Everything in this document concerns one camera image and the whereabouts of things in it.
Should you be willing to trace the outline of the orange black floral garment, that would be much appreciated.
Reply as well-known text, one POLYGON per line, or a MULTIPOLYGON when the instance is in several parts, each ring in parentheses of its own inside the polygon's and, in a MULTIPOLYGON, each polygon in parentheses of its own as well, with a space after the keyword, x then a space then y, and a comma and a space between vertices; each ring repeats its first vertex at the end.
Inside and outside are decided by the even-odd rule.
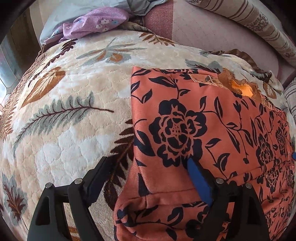
POLYGON ((134 158, 114 209, 115 240, 195 240, 209 213, 189 178, 254 187, 269 238, 292 215, 295 163, 286 114, 232 74, 134 67, 134 158))

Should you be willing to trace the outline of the cream leaf-pattern plush blanket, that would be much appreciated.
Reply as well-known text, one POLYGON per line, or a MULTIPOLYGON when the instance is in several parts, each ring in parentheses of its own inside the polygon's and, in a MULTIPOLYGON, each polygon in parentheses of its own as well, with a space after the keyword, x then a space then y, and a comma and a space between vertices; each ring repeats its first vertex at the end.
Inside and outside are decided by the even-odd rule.
MULTIPOLYGON (((1 115, 1 220, 10 238, 27 240, 47 183, 69 185, 108 157, 111 172, 89 211, 103 240, 115 240, 114 209, 134 158, 134 67, 232 74, 283 111, 294 130, 279 81, 234 54, 126 30, 55 45, 23 75, 1 115)), ((226 240, 233 208, 229 203, 217 240, 226 240)), ((64 209, 72 240, 81 240, 70 204, 64 209)))

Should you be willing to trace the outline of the striped floral pillow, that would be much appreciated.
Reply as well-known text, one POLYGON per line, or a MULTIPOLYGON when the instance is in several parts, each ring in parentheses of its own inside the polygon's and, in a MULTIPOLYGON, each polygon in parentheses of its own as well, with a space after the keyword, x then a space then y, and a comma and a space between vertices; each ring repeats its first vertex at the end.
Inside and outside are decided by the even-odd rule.
POLYGON ((287 100, 290 112, 295 118, 296 115, 296 78, 294 78, 291 83, 285 88, 284 96, 287 100))

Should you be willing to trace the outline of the pink quilted bed sheet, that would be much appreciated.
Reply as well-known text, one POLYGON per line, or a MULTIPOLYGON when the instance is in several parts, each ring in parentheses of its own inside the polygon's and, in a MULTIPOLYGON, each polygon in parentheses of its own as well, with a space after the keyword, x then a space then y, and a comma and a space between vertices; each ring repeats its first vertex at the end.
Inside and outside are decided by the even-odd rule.
POLYGON ((206 51, 238 49, 245 52, 260 69, 272 71, 284 86, 295 77, 295 69, 257 34, 186 1, 168 1, 155 6, 143 22, 157 35, 181 45, 206 51))

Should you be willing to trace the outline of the purple floral cloth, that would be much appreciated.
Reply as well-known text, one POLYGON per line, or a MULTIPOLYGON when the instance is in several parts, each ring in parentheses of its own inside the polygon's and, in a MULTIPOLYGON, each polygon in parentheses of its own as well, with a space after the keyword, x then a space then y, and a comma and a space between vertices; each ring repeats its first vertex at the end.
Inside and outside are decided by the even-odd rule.
POLYGON ((129 19, 123 9, 101 7, 53 27, 49 33, 40 38, 42 45, 63 42, 68 39, 79 39, 91 33, 103 33, 117 28, 129 19))

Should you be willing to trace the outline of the striped beige pillow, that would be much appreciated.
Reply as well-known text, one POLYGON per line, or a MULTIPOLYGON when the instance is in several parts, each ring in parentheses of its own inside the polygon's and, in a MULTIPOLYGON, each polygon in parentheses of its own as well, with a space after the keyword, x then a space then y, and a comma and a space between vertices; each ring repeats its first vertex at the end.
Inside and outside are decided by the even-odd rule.
POLYGON ((256 33, 295 67, 295 44, 252 1, 188 1, 188 3, 233 20, 256 33))

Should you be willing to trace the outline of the light blue grey cloth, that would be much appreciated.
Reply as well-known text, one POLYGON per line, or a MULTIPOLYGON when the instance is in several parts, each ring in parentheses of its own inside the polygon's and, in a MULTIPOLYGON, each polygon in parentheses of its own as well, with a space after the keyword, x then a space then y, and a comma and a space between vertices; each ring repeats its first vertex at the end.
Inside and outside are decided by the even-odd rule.
POLYGON ((122 9, 130 16, 145 16, 152 8, 166 1, 61 1, 49 15, 39 41, 43 45, 64 23, 74 21, 92 10, 112 7, 122 9))

